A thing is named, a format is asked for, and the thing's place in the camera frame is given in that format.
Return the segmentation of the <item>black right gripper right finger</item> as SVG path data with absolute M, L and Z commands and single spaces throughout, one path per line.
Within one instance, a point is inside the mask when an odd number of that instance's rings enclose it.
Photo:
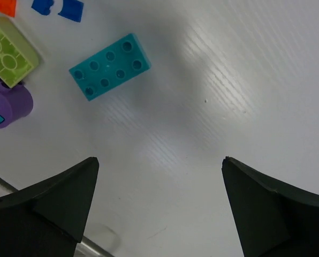
M 319 195 L 232 157 L 222 175 L 244 256 L 319 256 Z

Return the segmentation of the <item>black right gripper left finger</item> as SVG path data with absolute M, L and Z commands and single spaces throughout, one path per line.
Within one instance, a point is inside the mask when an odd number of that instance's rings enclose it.
M 82 241 L 99 162 L 89 157 L 0 197 L 0 256 L 73 256 Z

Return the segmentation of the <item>purple rounded flower lego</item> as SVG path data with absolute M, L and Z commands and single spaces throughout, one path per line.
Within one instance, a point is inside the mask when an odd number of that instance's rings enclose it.
M 33 105 L 32 95 L 23 81 L 9 88 L 0 78 L 0 129 L 28 116 Z

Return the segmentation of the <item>lime green lego brick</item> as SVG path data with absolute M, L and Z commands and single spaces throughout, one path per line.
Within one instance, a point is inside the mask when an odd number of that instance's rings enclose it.
M 0 16 L 0 79 L 13 88 L 40 64 L 36 50 L 13 22 Z

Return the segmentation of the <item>teal 2x4 lego brick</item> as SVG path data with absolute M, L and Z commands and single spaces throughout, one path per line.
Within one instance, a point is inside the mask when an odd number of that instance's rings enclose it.
M 72 67 L 69 73 L 91 101 L 150 68 L 140 41 L 130 33 Z

